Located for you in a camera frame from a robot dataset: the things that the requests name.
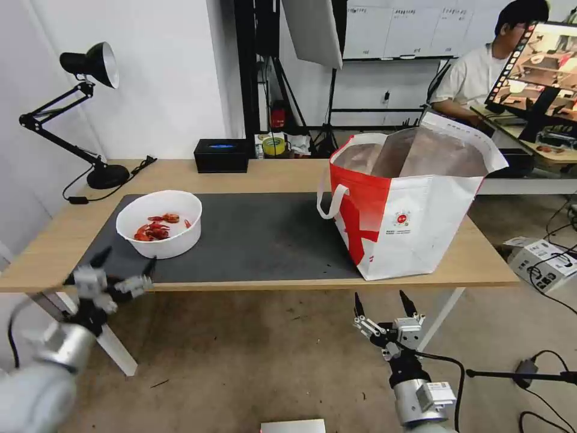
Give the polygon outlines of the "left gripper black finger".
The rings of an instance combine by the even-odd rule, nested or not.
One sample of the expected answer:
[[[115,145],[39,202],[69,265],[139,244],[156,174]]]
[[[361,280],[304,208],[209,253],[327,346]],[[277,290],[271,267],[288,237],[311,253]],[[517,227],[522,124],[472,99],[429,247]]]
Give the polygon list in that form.
[[[141,296],[147,291],[152,290],[154,287],[153,273],[156,267],[156,262],[157,257],[153,257],[145,265],[141,274],[116,282],[113,285],[114,293],[123,296]]]
[[[106,247],[104,250],[98,252],[90,259],[89,266],[93,269],[102,269],[111,252],[112,247]]]

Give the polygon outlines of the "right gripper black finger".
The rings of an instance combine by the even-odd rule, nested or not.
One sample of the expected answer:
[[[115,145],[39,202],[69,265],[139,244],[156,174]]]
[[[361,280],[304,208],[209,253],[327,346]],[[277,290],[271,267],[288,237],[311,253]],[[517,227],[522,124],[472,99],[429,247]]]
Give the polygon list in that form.
[[[364,308],[359,297],[359,294],[355,292],[354,294],[354,326],[366,337],[381,337],[387,333],[387,330],[372,321],[364,314]]]
[[[399,319],[398,322],[401,327],[421,327],[424,323],[425,316],[417,312],[417,308],[413,301],[405,294],[403,290],[399,290],[399,295],[406,317]]]

